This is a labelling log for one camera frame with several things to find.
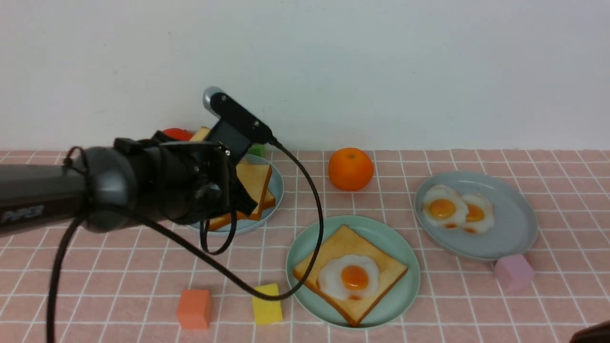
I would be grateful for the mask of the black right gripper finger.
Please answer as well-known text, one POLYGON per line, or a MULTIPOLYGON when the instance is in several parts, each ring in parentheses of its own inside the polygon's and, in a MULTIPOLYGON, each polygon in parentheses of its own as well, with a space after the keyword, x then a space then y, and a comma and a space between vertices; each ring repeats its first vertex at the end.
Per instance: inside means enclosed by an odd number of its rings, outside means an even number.
POLYGON ((575 332, 570 343, 610 343, 610 322, 601 322, 575 332))

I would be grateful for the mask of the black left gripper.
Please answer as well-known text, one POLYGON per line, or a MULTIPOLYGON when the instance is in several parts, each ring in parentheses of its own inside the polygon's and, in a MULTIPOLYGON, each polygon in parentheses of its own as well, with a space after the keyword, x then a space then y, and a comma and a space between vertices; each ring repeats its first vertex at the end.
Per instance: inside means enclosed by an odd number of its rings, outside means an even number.
POLYGON ((226 214, 251 214, 258 197, 238 177, 254 141, 238 131, 211 131, 203 141, 116 138, 113 143, 115 225, 191 224, 226 214))

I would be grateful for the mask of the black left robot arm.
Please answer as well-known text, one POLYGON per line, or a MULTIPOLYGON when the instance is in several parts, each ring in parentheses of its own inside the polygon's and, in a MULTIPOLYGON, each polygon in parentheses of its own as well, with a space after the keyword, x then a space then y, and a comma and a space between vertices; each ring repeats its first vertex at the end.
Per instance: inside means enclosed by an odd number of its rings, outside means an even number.
POLYGON ((137 226, 137 218, 193 224, 252 212, 257 206, 237 178, 252 145, 241 134, 188 142, 116 138, 62 165, 1 166, 1 236, 30 232, 85 215, 90 232, 137 226))

